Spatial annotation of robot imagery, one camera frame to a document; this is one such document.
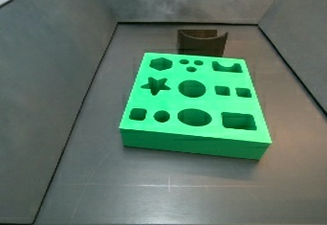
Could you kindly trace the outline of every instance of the shape sorter board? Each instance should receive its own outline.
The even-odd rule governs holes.
[[[271,137],[246,60],[144,54],[119,128],[124,146],[260,159]]]

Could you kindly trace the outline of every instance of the star-shaped hole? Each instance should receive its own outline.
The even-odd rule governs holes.
[[[170,90],[170,87],[166,85],[167,79],[155,79],[152,77],[148,78],[148,83],[142,85],[140,88],[150,89],[151,94],[156,96],[162,90]]]

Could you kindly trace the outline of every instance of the square hole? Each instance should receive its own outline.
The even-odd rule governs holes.
[[[230,96],[230,88],[227,86],[215,86],[215,91],[220,96]]]
[[[236,94],[242,98],[251,98],[251,90],[248,88],[236,88]]]
[[[256,130],[256,125],[251,114],[223,112],[222,116],[224,128]]]
[[[134,108],[131,110],[130,119],[134,121],[144,121],[147,110],[143,108]]]

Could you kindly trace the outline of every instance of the circular hole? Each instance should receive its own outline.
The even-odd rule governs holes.
[[[199,109],[184,109],[178,114],[179,121],[191,126],[204,126],[211,123],[211,115]]]
[[[186,59],[182,59],[179,62],[180,62],[182,64],[190,64],[190,61],[186,60]]]
[[[206,93],[206,86],[196,80],[186,80],[179,84],[179,92],[190,98],[199,98]]]
[[[166,111],[158,111],[158,112],[155,113],[155,120],[156,120],[158,122],[164,123],[164,122],[168,121],[168,119],[170,119],[170,114],[168,114],[168,112],[166,112]]]
[[[198,65],[198,66],[199,66],[199,65],[203,65],[203,61],[202,61],[202,60],[196,60],[196,61],[194,62],[194,64]]]
[[[195,72],[195,71],[196,71],[196,69],[195,69],[194,67],[188,67],[187,70],[188,70],[190,72]]]

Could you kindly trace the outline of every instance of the gray wall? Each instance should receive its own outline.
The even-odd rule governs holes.
[[[258,24],[274,0],[106,0],[122,22]]]
[[[103,0],[0,9],[0,223],[31,223],[116,21]]]
[[[259,27],[327,112],[327,0],[276,0]]]

